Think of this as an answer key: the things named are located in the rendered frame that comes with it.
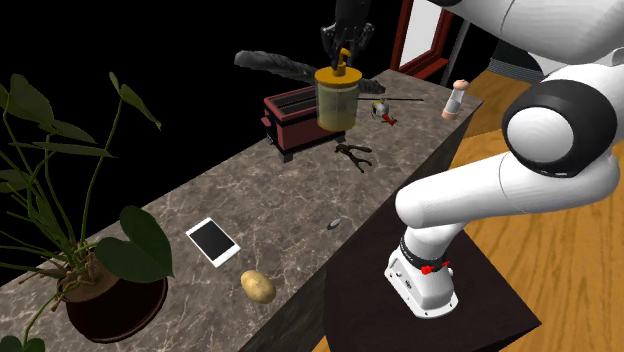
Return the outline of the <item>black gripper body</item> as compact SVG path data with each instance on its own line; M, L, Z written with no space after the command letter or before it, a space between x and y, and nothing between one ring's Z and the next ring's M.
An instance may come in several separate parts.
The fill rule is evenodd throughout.
M357 39L366 24L371 0L336 0L335 38Z

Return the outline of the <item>dark robot stand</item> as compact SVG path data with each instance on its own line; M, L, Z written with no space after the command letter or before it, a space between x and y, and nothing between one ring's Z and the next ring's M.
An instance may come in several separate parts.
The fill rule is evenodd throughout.
M331 352L498 352L540 326L465 232L447 250L457 307L435 319L416 317L384 275L405 229L388 199L329 259L324 331Z

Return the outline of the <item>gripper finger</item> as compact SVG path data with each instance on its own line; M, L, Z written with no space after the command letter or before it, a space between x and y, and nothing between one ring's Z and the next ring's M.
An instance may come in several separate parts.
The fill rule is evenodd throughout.
M353 26L347 30L345 45L350 52L350 56L347 59L348 66L352 66L360 52L368 46L374 31L375 27L369 22Z
M324 51L330 58L330 65L336 69L343 45L344 28L338 22L334 22L332 25L322 27L320 34Z

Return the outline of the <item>white tablet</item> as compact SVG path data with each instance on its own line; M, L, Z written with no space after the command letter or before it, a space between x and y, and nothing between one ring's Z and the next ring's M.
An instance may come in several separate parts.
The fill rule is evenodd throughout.
M186 235L215 268L240 251L240 246L211 217L194 225Z

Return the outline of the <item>toy helicopter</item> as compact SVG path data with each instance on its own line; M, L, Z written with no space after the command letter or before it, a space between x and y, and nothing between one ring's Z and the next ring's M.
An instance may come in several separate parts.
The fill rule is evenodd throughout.
M371 102L371 116L374 119L380 118L381 123L388 123L393 126L397 119L392 118L390 113L390 107L388 101L422 101L422 98L362 98L362 101Z

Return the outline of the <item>dark red toaster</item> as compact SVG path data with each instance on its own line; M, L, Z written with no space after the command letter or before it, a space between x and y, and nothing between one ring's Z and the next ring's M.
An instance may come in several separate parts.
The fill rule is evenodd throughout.
M293 155L329 141L342 143L344 132L330 132L317 124L316 89L313 86L267 97L261 121L267 141L274 145L283 163Z

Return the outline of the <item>red framed window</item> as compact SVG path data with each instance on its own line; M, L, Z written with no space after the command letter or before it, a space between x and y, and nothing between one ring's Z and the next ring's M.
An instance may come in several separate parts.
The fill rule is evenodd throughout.
M442 69L454 17L425 0L402 0L390 68L422 80Z

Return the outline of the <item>clear jar with yellow lid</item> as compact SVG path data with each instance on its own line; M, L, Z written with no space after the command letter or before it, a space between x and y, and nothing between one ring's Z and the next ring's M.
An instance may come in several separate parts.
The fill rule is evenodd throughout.
M350 51L342 48L335 69L328 66L317 70L314 75L317 82L317 123L330 132L346 131L356 123L362 73L347 66L345 58L350 56Z

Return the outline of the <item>black feather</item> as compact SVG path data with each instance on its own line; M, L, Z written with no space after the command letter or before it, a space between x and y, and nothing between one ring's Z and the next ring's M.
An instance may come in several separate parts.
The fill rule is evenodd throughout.
M386 88L375 80L365 79L362 73L340 61L336 69L331 66L316 69L296 62L286 56L264 51L240 51L234 64L252 70L268 71L284 78L315 84L318 89L332 93L355 92L381 94Z

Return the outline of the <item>black pliers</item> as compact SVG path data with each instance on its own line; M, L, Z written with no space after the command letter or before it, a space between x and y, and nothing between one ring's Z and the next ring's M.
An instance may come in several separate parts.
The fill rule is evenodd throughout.
M353 164L360 170L361 173L364 173L364 169L360 166L361 163L365 163L368 166L373 166L371 161L355 156L353 154L353 150L362 151L365 153L372 152L372 149L369 147L357 146L357 145L351 145L351 144L343 144L343 143L338 143L335 146L334 152L342 153L346 155L353 162Z

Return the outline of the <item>potato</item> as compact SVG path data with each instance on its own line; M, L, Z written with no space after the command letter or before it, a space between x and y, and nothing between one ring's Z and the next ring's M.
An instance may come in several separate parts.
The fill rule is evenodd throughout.
M256 270L244 272L240 281L246 295L256 303L269 304L276 297L276 288L272 281Z

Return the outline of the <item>green potted plant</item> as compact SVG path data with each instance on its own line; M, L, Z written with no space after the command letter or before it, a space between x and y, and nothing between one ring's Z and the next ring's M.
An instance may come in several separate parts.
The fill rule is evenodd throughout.
M13 246L49 263L48 268L24 269L30 277L55 279L55 292L45 307L55 311L65 306L72 325L95 343L115 343L136 334L162 308L174 276L165 232L151 214L129 205L120 213L124 239L89 242L84 227L73 228L54 191L49 161L61 153L104 161L110 156L108 147L97 147L87 132L56 119L49 100L22 75L12 75L8 87L0 85L0 109L4 118L35 122L46 133L45 141L30 145L44 154L36 166L10 161L8 169L0 170L0 193L23 206L24 221L55 246L46 250L22 240Z

